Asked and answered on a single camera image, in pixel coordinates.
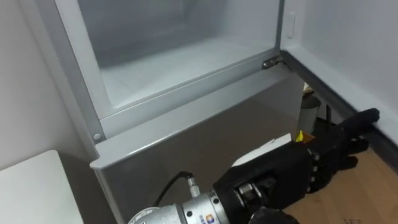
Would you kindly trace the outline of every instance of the power cord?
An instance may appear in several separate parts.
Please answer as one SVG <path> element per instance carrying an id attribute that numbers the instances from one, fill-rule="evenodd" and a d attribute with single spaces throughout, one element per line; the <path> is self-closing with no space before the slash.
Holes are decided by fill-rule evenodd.
<path id="1" fill-rule="evenodd" d="M 163 199 L 164 195 L 167 193 L 167 191 L 170 189 L 170 187 L 174 184 L 174 182 L 180 178 L 186 178 L 187 180 L 190 178 L 193 178 L 193 174 L 190 172 L 185 172 L 185 171 L 181 171 L 179 172 L 177 175 L 175 175 L 168 183 L 167 185 L 163 188 L 162 193 L 160 193 L 160 195 L 157 197 L 154 206 L 153 207 L 158 207 L 160 201 Z"/>

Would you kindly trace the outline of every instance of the white wall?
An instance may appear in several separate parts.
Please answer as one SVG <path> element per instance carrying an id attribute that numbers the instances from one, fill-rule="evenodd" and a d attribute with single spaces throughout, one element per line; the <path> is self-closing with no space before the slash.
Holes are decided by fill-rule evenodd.
<path id="1" fill-rule="evenodd" d="M 0 169 L 56 149 L 86 223 L 112 223 L 88 155 L 17 0 L 0 1 L 0 33 Z"/>

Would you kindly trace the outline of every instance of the robotic hand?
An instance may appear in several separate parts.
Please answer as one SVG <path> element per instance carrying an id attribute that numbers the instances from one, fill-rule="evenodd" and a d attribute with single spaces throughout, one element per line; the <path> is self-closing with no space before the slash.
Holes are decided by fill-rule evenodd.
<path id="1" fill-rule="evenodd" d="M 186 175 L 193 199 L 147 208 L 130 223 L 297 224 L 281 209 L 324 188 L 339 170 L 355 167 L 352 155 L 369 147 L 359 137 L 378 119 L 379 111 L 370 109 L 308 143 L 294 142 L 290 135 L 269 142 L 238 159 L 207 194 L 200 194 L 193 176 Z"/>

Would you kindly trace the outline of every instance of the white cabinet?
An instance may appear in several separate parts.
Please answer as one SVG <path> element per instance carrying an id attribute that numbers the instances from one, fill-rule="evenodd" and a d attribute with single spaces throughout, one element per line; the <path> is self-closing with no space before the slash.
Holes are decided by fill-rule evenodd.
<path id="1" fill-rule="evenodd" d="M 104 170 L 296 75 L 262 70 L 275 56 L 354 110 L 379 109 L 378 128 L 398 143 L 398 1 L 20 2 L 97 134 L 91 166 L 109 195 Z"/>

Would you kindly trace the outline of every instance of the floor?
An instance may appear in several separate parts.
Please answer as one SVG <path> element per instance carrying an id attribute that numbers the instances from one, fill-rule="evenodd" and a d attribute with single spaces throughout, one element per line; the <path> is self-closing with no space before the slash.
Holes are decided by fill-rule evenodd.
<path id="1" fill-rule="evenodd" d="M 336 174 L 325 189 L 307 195 L 285 212 L 301 224 L 396 224 L 398 176 L 368 150 L 355 169 Z"/>

